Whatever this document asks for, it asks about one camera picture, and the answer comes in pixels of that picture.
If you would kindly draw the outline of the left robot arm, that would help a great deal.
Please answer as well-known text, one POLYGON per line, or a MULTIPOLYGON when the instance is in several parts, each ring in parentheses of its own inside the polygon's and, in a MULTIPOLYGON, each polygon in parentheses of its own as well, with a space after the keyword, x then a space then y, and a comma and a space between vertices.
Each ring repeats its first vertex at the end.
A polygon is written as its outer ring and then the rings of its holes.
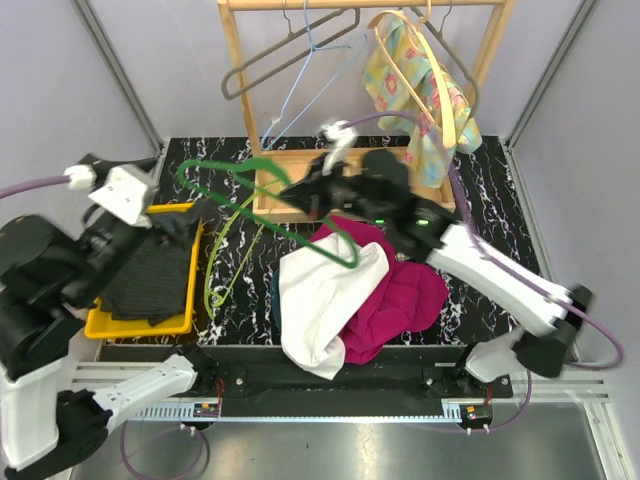
POLYGON ((1 230, 1 440, 9 479, 46 479, 91 457, 121 424, 178 394, 215 389, 217 364, 179 347, 157 367, 90 391, 63 386, 76 311, 93 306, 149 239, 190 248, 204 202, 131 226, 103 213, 78 238, 39 215, 1 230))

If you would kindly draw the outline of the colourful floral shirt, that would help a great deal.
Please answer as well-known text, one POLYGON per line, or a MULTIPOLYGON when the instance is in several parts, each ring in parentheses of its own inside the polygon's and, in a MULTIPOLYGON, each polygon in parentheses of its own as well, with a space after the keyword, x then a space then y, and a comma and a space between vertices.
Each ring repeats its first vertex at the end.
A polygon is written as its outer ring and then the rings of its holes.
POLYGON ((455 154, 472 154, 482 145, 468 101, 418 31, 399 14, 381 14, 373 33, 378 46, 363 72, 366 92, 377 111, 401 111, 419 120, 387 115, 378 126, 409 136, 403 162, 420 185, 437 188, 455 154))

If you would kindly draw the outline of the lime green hanger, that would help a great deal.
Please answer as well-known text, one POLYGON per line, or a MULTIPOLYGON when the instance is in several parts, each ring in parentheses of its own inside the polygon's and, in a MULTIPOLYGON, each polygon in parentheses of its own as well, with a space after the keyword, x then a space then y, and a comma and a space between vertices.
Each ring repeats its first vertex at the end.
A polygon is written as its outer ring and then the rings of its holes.
POLYGON ((245 268, 246 263, 250 260, 253 249, 260 239, 264 225, 258 220, 253 220, 257 227, 253 234, 251 242, 245 250, 243 250, 246 241, 241 239, 240 252, 243 256, 239 262, 233 262, 233 254, 231 249, 235 242, 235 238, 244 235, 242 230, 241 217, 250 220, 249 214, 252 212, 253 202, 261 194, 271 194, 270 188, 277 184, 277 181, 271 181, 265 187, 258 187, 242 204, 230 204, 233 213, 228 218, 224 226, 215 231, 216 239, 213 248, 208 256, 205 284, 203 290, 203 301, 206 313, 212 323, 215 322, 216 312, 224 305, 227 298, 231 295, 237 279, 240 277, 245 268))

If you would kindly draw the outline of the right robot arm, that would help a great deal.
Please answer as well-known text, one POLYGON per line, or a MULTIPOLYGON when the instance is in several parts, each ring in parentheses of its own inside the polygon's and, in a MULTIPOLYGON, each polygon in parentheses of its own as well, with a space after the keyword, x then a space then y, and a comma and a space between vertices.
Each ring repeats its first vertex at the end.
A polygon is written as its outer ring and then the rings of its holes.
POLYGON ((408 167, 387 149, 367 152, 355 175, 345 174, 342 161, 325 173, 326 158, 313 160, 280 200, 312 219, 339 210, 384 225, 396 251, 464 281, 517 320, 518 329, 466 348, 453 374, 460 393, 476 396, 521 370, 560 376, 591 302, 589 289, 554 284, 474 236, 453 213, 414 193, 408 167))

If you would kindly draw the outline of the magenta dress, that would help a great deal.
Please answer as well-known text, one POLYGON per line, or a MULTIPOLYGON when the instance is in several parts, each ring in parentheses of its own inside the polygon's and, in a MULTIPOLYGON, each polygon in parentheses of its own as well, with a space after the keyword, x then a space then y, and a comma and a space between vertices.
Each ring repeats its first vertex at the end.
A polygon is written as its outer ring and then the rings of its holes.
POLYGON ((424 264, 398 261, 382 230, 336 218, 356 246, 379 243, 389 261, 389 272, 339 334, 346 347, 345 363, 371 361, 391 339, 428 329, 438 319, 448 297, 446 283, 424 264))

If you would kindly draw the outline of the white garment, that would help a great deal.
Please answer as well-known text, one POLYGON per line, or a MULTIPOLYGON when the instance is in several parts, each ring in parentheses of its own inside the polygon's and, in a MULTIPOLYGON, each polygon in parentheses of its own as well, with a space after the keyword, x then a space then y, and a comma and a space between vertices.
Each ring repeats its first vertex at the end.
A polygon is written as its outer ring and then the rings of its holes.
POLYGON ((302 370, 332 380, 345 363, 339 334, 389 272, 389 261, 379 243, 350 248, 336 233, 314 245, 342 260, 357 254, 358 265, 346 268, 309 247, 281 259, 281 345, 302 370))

